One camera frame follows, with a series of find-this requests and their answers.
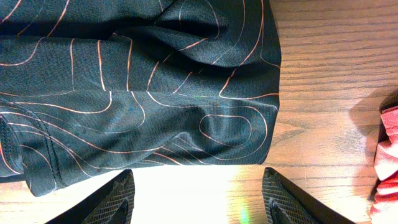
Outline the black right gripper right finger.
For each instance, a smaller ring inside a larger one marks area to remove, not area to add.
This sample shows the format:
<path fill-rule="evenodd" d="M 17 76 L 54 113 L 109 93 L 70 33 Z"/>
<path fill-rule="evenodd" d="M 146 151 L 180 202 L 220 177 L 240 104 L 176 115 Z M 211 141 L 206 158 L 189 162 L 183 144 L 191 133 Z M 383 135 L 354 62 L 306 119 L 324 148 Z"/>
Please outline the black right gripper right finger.
<path fill-rule="evenodd" d="M 262 196 L 271 224 L 353 224 L 271 167 L 264 171 Z"/>

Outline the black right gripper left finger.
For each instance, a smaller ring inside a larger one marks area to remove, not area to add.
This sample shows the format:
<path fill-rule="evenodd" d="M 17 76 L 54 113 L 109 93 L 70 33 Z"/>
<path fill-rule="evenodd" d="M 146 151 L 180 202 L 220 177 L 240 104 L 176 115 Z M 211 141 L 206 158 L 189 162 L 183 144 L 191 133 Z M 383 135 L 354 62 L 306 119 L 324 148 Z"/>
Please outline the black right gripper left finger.
<path fill-rule="evenodd" d="M 131 170 L 124 170 L 46 224 L 130 224 L 134 195 L 133 173 Z"/>

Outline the black printed jersey shirt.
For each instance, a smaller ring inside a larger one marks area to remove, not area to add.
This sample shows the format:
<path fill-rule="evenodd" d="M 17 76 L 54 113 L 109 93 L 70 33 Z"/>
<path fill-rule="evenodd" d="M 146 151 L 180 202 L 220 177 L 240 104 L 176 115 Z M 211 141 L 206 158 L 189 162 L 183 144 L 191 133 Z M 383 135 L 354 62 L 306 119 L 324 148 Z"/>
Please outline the black printed jersey shirt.
<path fill-rule="evenodd" d="M 280 63 L 267 0 L 1 0 L 1 176 L 262 164 Z"/>

